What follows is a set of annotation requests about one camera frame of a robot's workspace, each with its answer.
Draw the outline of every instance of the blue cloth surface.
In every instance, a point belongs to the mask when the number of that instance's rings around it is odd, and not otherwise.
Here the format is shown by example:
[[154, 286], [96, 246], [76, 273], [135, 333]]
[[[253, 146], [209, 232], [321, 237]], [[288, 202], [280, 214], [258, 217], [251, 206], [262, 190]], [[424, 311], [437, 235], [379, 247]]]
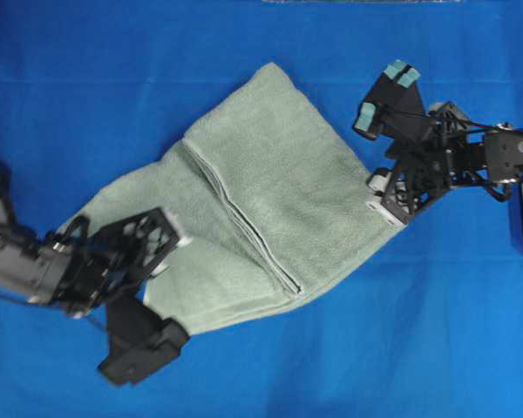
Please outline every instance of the blue cloth surface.
[[[271, 60], [373, 170], [389, 141], [350, 125], [398, 57], [428, 105], [523, 126], [523, 0], [0, 0], [18, 217], [56, 228]], [[0, 417], [523, 417], [521, 239], [518, 198], [453, 192], [319, 300], [194, 337], [135, 388], [95, 372], [89, 323], [0, 302]]]

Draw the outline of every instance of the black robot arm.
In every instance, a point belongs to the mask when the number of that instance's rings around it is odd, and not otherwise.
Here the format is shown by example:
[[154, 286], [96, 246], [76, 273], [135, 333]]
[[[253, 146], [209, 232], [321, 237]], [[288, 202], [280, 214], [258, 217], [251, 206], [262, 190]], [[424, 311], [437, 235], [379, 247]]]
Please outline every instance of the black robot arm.
[[99, 371], [117, 385], [138, 383], [179, 356], [189, 339], [186, 330], [135, 296], [145, 280], [166, 268], [166, 256], [180, 241], [160, 208], [92, 236], [89, 219], [77, 216], [64, 233], [40, 240], [16, 222], [8, 190], [0, 164], [0, 288], [74, 318], [105, 304], [110, 354]]
[[[353, 130], [370, 140], [393, 139], [385, 153], [393, 166], [378, 168], [369, 178], [374, 196], [368, 207], [392, 225], [406, 225], [451, 190], [482, 187], [504, 202], [516, 183], [523, 203], [523, 129], [476, 124], [452, 102], [426, 112], [419, 77], [396, 61], [360, 104]], [[480, 141], [469, 141], [478, 133], [484, 134]]]

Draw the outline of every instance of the teal finger pad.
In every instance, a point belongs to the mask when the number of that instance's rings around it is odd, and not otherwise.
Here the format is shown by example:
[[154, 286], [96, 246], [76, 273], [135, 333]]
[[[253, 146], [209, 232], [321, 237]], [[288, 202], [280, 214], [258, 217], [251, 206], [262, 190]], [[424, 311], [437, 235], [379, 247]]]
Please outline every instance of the teal finger pad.
[[411, 86], [411, 84], [413, 84], [419, 78], [420, 73], [414, 68], [411, 68], [399, 79], [398, 83], [402, 85], [404, 88], [408, 89]]
[[372, 119], [374, 118], [374, 113], [376, 113], [376, 106], [372, 103], [363, 103], [360, 108], [360, 116], [357, 119], [355, 128], [360, 131], [368, 131], [370, 125], [372, 124]]
[[407, 66], [407, 63], [401, 61], [400, 59], [397, 59], [395, 63], [388, 65], [387, 68], [384, 70], [384, 74], [389, 78], [393, 79], [396, 77], [396, 75], [404, 69], [404, 67]]

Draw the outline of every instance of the wire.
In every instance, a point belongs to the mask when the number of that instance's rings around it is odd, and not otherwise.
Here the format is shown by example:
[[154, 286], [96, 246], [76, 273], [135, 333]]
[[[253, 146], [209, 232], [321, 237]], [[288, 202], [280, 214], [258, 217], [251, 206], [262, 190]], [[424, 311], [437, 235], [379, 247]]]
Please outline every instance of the wire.
[[433, 120], [437, 120], [438, 122], [459, 122], [460, 124], [463, 124], [463, 125], [470, 125], [470, 126], [476, 126], [478, 128], [482, 128], [482, 131], [497, 131], [497, 132], [502, 132], [502, 133], [515, 133], [515, 134], [523, 137], [523, 131], [521, 131], [521, 130], [507, 130], [507, 129], [500, 128], [498, 126], [478, 124], [476, 122], [472, 122], [471, 120], [464, 120], [464, 119], [459, 119], [459, 118], [442, 118], [441, 116], [423, 115], [421, 113], [412, 113], [410, 111], [400, 111], [398, 109], [394, 109], [389, 106], [385, 106], [385, 108], [388, 111], [392, 111], [399, 115], [405, 115], [405, 116], [409, 116], [412, 118], [433, 119]]
[[[27, 300], [8, 296], [7, 294], [4, 294], [4, 293], [0, 293], [0, 300], [11, 303], [13, 305], [19, 305], [22, 307], [44, 307], [44, 308], [57, 309], [57, 310], [61, 309], [61, 307], [55, 306], [55, 305], [39, 305], [37, 303], [30, 303]], [[128, 342], [124, 338], [120, 337], [119, 335], [113, 333], [111, 330], [108, 329], [108, 327], [105, 324], [103, 324], [100, 320], [98, 320], [91, 314], [87, 314], [83, 318], [85, 318], [90, 324], [92, 324], [94, 327], [96, 327], [99, 331], [101, 331], [102, 333], [108, 335], [110, 338], [115, 340], [118, 345], [123, 346], [123, 347], [132, 346], [132, 344], [130, 342]]]
[[55, 307], [53, 305], [39, 305], [37, 303], [30, 303], [27, 300], [19, 299], [13, 296], [8, 296], [4, 293], [0, 293], [0, 300], [13, 303], [14, 305], [20, 305], [22, 307], [48, 307], [49, 309], [59, 309], [59, 307]]

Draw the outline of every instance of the folded towel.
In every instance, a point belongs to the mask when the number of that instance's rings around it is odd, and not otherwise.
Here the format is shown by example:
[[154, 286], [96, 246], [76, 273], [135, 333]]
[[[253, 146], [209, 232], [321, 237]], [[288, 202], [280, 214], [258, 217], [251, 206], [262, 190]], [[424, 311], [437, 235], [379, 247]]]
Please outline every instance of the folded towel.
[[286, 312], [344, 279], [399, 231], [368, 209], [369, 173], [275, 64], [198, 120], [163, 159], [82, 212], [92, 230], [155, 206], [193, 239], [146, 287], [190, 334]]

